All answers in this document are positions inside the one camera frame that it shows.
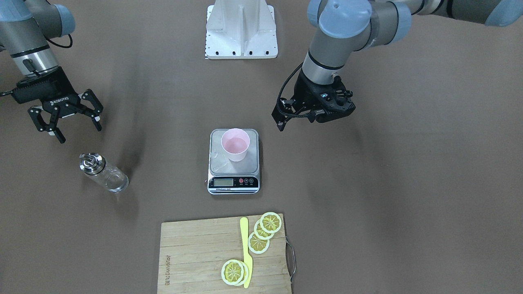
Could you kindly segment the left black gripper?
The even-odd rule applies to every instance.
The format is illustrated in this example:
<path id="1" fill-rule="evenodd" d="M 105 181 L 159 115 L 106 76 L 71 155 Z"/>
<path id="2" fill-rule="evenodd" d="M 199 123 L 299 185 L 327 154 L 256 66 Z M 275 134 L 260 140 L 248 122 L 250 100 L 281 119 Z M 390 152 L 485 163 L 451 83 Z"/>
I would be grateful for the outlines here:
<path id="1" fill-rule="evenodd" d="M 291 119 L 288 115 L 298 115 L 301 112 L 323 110 L 321 116 L 347 116 L 348 94 L 339 76 L 335 76 L 331 84 L 320 85 L 306 77 L 303 70 L 299 71 L 293 94 L 293 108 L 284 107 L 282 113 L 277 107 L 271 113 L 279 131 L 283 131 Z"/>

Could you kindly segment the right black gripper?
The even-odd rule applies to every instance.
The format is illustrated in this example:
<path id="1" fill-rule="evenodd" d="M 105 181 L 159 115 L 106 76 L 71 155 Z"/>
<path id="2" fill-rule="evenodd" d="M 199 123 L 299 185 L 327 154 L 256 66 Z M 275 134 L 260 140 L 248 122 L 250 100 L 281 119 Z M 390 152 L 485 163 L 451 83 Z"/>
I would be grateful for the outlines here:
<path id="1" fill-rule="evenodd" d="M 57 126 L 60 118 L 79 113 L 90 117 L 98 132 L 102 130 L 100 115 L 103 112 L 103 105 L 100 100 L 91 89 L 78 96 L 60 66 L 51 72 L 21 80 L 13 89 L 12 97 L 19 104 L 36 99 L 41 101 L 42 106 L 30 107 L 28 114 L 39 132 L 47 132 L 55 136 L 61 144 L 65 143 L 66 139 Z M 81 100 L 89 102 L 93 108 L 83 105 Z M 76 106 L 77 110 L 66 105 Z M 43 112 L 50 114 L 49 122 L 43 119 Z"/>

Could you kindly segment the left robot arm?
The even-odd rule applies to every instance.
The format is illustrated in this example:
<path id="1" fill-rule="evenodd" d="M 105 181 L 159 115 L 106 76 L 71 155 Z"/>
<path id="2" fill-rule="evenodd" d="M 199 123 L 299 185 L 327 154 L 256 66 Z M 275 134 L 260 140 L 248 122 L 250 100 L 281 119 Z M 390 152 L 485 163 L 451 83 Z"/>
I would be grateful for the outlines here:
<path id="1" fill-rule="evenodd" d="M 293 118 L 326 123 L 351 115 L 353 92 L 340 77 L 352 52 L 403 39 L 413 15 L 437 15 L 505 27 L 522 16 L 521 0 L 312 0 L 307 16 L 316 27 L 290 99 L 278 93 L 272 118 L 283 131 Z"/>

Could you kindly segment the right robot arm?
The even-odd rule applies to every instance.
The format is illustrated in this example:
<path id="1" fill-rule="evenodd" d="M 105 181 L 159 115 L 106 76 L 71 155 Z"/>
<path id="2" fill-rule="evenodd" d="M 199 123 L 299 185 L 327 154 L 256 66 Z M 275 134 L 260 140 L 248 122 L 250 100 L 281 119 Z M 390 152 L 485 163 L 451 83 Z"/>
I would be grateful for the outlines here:
<path id="1" fill-rule="evenodd" d="M 28 114 L 39 132 L 65 137 L 58 128 L 61 118 L 88 116 L 102 130 L 103 105 L 91 89 L 77 93 L 50 48 L 54 38 L 68 36 L 76 28 L 71 11 L 47 0 L 2 0 L 0 3 L 1 50 L 7 51 L 25 76 L 16 87 L 1 93 L 24 104 L 38 100 Z"/>

